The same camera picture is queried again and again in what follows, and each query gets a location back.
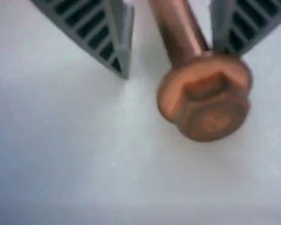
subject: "white table surface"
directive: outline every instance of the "white table surface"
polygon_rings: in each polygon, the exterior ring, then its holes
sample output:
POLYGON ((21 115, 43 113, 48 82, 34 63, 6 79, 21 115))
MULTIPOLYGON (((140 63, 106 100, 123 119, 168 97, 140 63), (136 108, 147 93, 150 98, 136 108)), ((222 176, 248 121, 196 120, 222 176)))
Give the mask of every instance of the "white table surface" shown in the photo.
MULTIPOLYGON (((0 0, 0 224, 281 224, 281 26, 244 56, 244 126, 195 143, 159 114, 169 70, 145 0, 131 78, 98 64, 28 0, 0 0)), ((208 40, 208 0, 192 0, 208 40)))

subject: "ribbed plastic piece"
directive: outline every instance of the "ribbed plastic piece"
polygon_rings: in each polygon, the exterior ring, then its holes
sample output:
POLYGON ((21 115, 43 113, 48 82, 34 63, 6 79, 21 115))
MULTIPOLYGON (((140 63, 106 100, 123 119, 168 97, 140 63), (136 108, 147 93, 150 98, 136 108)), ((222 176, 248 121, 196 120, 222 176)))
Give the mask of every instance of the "ribbed plastic piece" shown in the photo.
POLYGON ((242 55, 281 24, 281 0, 213 0, 216 51, 242 55))
POLYGON ((134 8, 122 0, 31 0, 101 64, 129 77, 134 8))

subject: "hex flange bolt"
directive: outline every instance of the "hex flange bolt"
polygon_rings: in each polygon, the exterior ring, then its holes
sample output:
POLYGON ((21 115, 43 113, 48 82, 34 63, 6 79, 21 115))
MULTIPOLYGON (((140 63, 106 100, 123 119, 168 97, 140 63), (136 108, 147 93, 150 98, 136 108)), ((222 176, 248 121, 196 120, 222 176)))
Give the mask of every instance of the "hex flange bolt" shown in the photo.
POLYGON ((248 67, 209 50, 187 0, 149 2, 172 63, 157 94, 161 115, 195 141, 233 133, 250 108, 248 67))

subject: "bolt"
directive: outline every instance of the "bolt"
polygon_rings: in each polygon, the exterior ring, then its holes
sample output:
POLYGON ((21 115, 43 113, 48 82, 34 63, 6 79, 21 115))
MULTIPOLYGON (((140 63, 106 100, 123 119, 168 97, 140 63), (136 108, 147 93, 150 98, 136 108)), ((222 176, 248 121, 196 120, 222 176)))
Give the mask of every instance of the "bolt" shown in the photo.
POLYGON ((250 70, 239 58, 209 49, 187 0, 149 3, 172 64, 157 93, 161 115, 195 141, 233 133, 250 108, 250 70))

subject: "bolt shank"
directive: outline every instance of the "bolt shank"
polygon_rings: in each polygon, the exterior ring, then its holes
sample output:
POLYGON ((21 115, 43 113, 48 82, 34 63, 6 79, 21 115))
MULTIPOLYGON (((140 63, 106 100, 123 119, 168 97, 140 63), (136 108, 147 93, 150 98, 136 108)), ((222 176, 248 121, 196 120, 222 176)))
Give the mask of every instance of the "bolt shank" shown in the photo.
POLYGON ((149 3, 173 68, 209 50, 187 0, 149 0, 149 3))

